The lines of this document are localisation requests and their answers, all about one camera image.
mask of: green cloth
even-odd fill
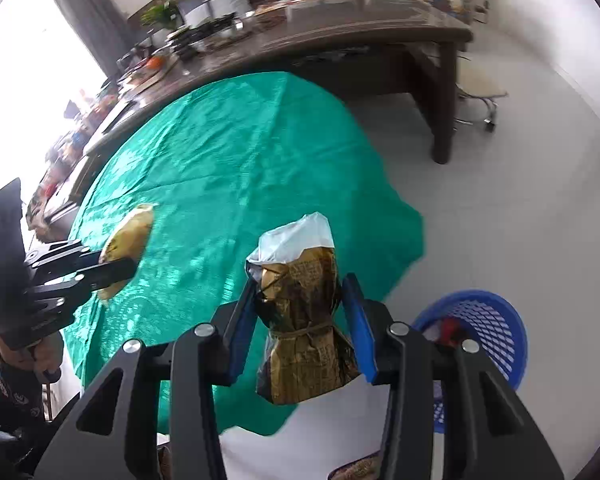
[[[64,330],[84,384],[127,339],[176,339],[236,300],[260,235],[304,214],[329,219],[340,275],[355,272],[369,298],[382,300],[423,252],[420,215],[343,103],[287,73],[211,83],[151,118],[97,178],[71,237],[101,248],[139,203],[155,204],[155,222],[136,276],[107,305],[94,294]],[[272,434],[294,409],[255,392],[266,335],[258,321],[243,375],[214,389],[219,431]],[[168,399],[167,383],[165,433]]]

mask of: dark wooden desk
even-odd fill
[[[254,27],[250,36],[178,63],[160,82],[129,96],[134,105],[106,133],[97,131],[87,145],[88,160],[78,175],[72,175],[71,189],[62,190],[70,198],[58,201],[63,203],[60,211],[48,211],[51,224],[81,202],[109,157],[149,118],[202,85],[245,73],[285,70],[343,98],[410,92],[431,127],[432,158],[448,162],[458,45],[473,39],[467,25],[419,0],[307,0],[251,20],[246,25]],[[265,22],[279,23],[266,28]],[[436,64],[420,53],[419,43],[437,44]],[[362,47],[360,52],[339,62],[319,55],[356,46]],[[317,55],[308,59],[311,54]]]

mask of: metal bolt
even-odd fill
[[[409,326],[398,321],[396,323],[392,323],[392,325],[389,327],[389,332],[391,332],[393,335],[405,336],[409,333]]]
[[[216,331],[216,327],[211,323],[202,323],[193,329],[193,333],[198,337],[209,337]]]
[[[480,351],[480,345],[473,339],[465,339],[462,341],[462,350],[469,354],[477,354]]]
[[[122,345],[122,349],[128,354],[135,354],[142,348],[142,343],[138,339],[130,339]]]

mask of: gray curtain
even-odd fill
[[[116,79],[116,61],[133,46],[133,35],[111,0],[55,0],[75,33],[107,77]]]

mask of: patterned sleeve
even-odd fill
[[[0,430],[13,433],[44,420],[42,386],[35,373],[13,367],[0,357]]]

